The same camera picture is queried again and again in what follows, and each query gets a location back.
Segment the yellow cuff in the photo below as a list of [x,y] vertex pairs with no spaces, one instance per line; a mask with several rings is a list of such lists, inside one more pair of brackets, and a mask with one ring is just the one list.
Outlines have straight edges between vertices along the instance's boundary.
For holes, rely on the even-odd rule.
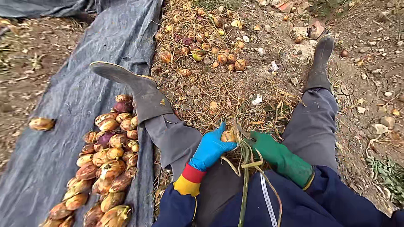
[[187,179],[185,179],[182,175],[178,178],[177,181],[173,183],[174,190],[179,192],[181,195],[191,195],[197,196],[199,195],[199,186],[200,183],[193,183]]

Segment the gray rubber boot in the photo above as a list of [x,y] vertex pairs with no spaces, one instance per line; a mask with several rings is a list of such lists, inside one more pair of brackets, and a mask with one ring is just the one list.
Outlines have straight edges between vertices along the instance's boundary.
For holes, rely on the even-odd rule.
[[333,37],[324,36],[318,41],[316,50],[314,51],[313,65],[311,66],[304,91],[311,88],[325,88],[331,91],[330,81],[327,78],[327,62],[333,49]]
[[92,62],[90,68],[97,75],[132,89],[139,124],[150,118],[173,113],[169,101],[156,88],[157,84],[153,78],[136,75],[119,65],[102,61]]

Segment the gloved hand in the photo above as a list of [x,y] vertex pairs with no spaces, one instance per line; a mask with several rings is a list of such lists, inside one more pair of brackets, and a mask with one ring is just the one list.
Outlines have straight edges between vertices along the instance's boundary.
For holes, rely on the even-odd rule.
[[261,153],[262,158],[269,162],[277,173],[289,178],[302,188],[311,182],[313,167],[289,151],[285,145],[276,142],[271,135],[252,131],[248,143],[253,151],[257,150]]
[[222,133],[226,130],[226,123],[222,122],[220,127],[212,132],[206,133],[203,137],[189,165],[205,172],[207,168],[219,160],[220,156],[237,147],[236,142],[222,142]]

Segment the gray trousers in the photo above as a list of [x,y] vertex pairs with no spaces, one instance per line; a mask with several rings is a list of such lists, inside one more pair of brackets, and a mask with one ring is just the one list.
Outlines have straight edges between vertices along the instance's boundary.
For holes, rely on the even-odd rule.
[[[335,114],[338,111],[333,95],[326,89],[306,91],[292,114],[282,137],[283,144],[294,154],[312,165],[328,166],[337,172],[335,160]],[[161,149],[162,167],[171,165],[177,180],[186,163],[194,155],[202,138],[196,129],[188,127],[174,114],[165,114],[145,121],[154,144]],[[200,186],[196,224],[207,227],[238,192],[243,178],[238,177],[227,163],[216,162],[208,169]]]

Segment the red cuff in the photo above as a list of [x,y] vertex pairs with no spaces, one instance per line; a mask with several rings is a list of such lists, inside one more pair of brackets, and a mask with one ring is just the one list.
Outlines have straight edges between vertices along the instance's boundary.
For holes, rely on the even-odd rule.
[[192,166],[190,166],[188,163],[185,166],[184,171],[182,172],[182,176],[191,181],[192,183],[199,184],[202,181],[202,178],[205,176],[206,172],[202,172]]

